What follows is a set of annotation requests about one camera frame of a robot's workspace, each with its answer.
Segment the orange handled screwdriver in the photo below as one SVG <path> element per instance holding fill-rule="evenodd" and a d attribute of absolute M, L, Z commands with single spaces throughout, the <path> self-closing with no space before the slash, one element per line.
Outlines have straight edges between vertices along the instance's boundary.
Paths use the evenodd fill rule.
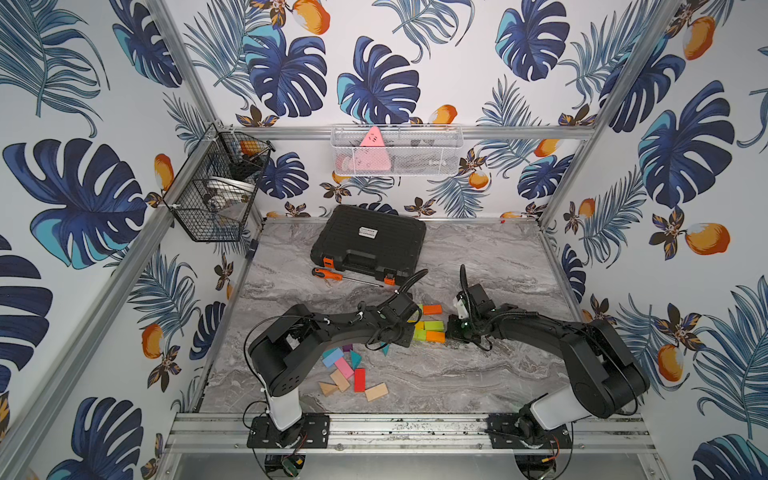
<path fill-rule="evenodd" d="M 324 268 L 315 267 L 315 268 L 312 269 L 311 274 L 314 277 L 322 278 L 322 279 L 325 279 L 325 280 L 332 280 L 332 281 L 337 281 L 337 282 L 341 282 L 341 281 L 344 281 L 344 280 L 350 280 L 350 281 L 353 281 L 353 282 L 362 283 L 362 284 L 366 284 L 366 285 L 373 285 L 375 287 L 382 288 L 382 285 L 380 285 L 378 283 L 375 283 L 375 282 L 372 282 L 372 281 L 367 281 L 367 280 L 360 280 L 360 279 L 352 278 L 352 277 L 349 277 L 349 276 L 344 276 L 341 273 L 338 273 L 338 272 L 335 272 L 335 271 L 332 271 L 332 270 L 328 270 L 328 269 L 324 269 Z"/>

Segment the light blue block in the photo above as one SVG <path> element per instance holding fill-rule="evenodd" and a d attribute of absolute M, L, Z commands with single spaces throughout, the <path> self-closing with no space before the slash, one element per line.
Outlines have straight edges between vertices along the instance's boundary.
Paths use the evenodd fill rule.
<path fill-rule="evenodd" d="M 326 358 L 326 359 L 322 359 L 322 362 L 323 362 L 323 364 L 324 364 L 324 365 L 325 365 L 327 368 L 331 368 L 331 367 L 334 365 L 334 363 L 335 363 L 335 362 L 336 362 L 336 361 L 337 361 L 339 358 L 343 358 L 343 357 L 344 357 L 344 354 L 342 354 L 342 353 L 339 353 L 339 354 L 338 354 L 337 356 L 335 356 L 335 357 L 328 357 L 328 358 Z"/>

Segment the pink block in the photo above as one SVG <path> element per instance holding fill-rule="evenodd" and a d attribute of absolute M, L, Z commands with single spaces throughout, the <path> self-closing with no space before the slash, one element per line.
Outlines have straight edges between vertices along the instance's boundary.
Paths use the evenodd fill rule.
<path fill-rule="evenodd" d="M 334 365 L 345 379 L 350 379 L 354 376 L 354 369 L 345 358 L 339 358 Z"/>

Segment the black plastic tool case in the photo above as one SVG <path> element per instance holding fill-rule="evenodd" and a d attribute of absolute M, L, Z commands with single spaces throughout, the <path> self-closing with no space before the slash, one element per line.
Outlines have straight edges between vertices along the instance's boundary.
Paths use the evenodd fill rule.
<path fill-rule="evenodd" d="M 416 218 L 340 205 L 313 244 L 310 258 L 318 267 L 400 286 L 416 272 L 426 231 L 426 224 Z"/>

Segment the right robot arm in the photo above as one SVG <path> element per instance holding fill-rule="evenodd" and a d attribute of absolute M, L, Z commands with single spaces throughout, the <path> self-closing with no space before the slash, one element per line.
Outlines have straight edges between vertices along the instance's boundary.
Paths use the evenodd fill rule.
<path fill-rule="evenodd" d="M 640 397 L 650 381 L 638 361 L 606 320 L 561 321 L 512 304 L 495 305 L 479 284 L 456 295 L 457 313 L 446 336 L 480 346 L 486 337 L 516 341 L 564 362 L 568 385 L 521 410 L 523 426 L 552 431 L 587 417 L 609 418 Z"/>

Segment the red block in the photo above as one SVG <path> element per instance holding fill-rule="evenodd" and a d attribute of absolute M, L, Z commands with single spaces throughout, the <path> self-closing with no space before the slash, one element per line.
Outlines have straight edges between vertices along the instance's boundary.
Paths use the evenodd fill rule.
<path fill-rule="evenodd" d="M 354 370 L 354 391 L 364 393 L 366 391 L 366 370 L 357 368 Z"/>

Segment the teal rectangular block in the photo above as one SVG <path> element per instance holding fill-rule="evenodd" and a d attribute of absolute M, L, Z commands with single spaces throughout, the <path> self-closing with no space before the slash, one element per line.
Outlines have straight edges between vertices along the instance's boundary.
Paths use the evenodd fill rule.
<path fill-rule="evenodd" d="M 342 350 L 340 348 L 334 348 L 334 349 L 331 349 L 331 350 L 324 351 L 322 353 L 322 359 L 326 359 L 328 357 L 335 357 L 339 353 L 343 354 L 343 352 L 342 352 Z"/>

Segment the natural wood triangle block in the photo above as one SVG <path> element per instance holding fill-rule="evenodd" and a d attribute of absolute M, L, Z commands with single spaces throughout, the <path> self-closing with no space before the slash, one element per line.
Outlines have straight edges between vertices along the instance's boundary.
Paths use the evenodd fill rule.
<path fill-rule="evenodd" d="M 336 384 L 319 382 L 318 385 L 324 396 L 330 396 L 339 390 L 339 387 Z"/>

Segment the natural wood rectangular block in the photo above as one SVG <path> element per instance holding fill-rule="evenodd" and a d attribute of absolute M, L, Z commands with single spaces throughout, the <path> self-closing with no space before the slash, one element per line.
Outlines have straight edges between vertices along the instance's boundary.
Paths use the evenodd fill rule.
<path fill-rule="evenodd" d="M 373 402 L 389 394 L 389 389 L 385 383 L 377 384 L 365 390 L 365 397 L 368 402 Z"/>

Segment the white mesh wall basket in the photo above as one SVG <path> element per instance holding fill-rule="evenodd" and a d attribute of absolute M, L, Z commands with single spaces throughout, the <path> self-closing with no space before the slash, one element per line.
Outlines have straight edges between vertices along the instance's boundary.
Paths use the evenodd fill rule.
<path fill-rule="evenodd" d="M 388 172 L 354 173 L 353 150 L 378 126 L 392 161 Z M 458 171 L 463 131 L 450 125 L 347 125 L 331 130 L 334 171 L 342 176 L 441 176 Z"/>

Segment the small teal block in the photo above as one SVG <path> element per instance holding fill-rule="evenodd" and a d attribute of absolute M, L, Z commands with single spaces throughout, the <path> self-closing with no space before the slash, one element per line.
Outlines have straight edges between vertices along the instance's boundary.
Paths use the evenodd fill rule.
<path fill-rule="evenodd" d="M 353 370 L 356 370 L 359 368 L 361 361 L 362 361 L 362 356 L 360 354 L 358 354 L 355 351 L 350 351 L 350 365 Z"/>

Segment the pink triangle card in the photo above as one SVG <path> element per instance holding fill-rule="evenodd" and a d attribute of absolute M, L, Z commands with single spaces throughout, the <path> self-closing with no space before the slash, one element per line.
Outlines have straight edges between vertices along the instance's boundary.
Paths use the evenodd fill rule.
<path fill-rule="evenodd" d="M 360 145 L 353 150 L 351 170 L 354 173 L 388 172 L 392 161 L 378 126 L 371 127 Z"/>

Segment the orange rectangular block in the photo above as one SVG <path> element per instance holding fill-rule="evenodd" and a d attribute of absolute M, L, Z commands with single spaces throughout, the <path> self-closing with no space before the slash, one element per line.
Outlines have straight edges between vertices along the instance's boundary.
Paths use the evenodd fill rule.
<path fill-rule="evenodd" d="M 431 343 L 440 343 L 444 344 L 446 341 L 446 336 L 444 332 L 439 331 L 427 331 L 425 333 L 425 340 L 427 342 Z"/>

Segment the light green narrow block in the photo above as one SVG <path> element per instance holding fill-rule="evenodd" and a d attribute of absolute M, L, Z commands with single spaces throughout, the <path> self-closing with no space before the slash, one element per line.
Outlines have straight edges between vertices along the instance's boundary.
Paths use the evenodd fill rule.
<path fill-rule="evenodd" d="M 426 331 L 444 332 L 445 324 L 442 321 L 425 321 L 424 329 Z"/>

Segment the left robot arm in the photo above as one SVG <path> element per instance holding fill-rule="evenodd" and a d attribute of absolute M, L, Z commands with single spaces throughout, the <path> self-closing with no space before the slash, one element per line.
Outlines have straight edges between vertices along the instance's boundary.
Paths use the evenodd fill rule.
<path fill-rule="evenodd" d="M 407 348 L 415 329 L 411 319 L 420 313 L 409 293 L 395 292 L 350 313 L 318 313 L 296 304 L 277 316 L 244 344 L 245 359 L 265 389 L 272 425 L 284 432 L 301 421 L 298 388 L 325 352 L 351 344 L 374 351 L 388 345 Z"/>

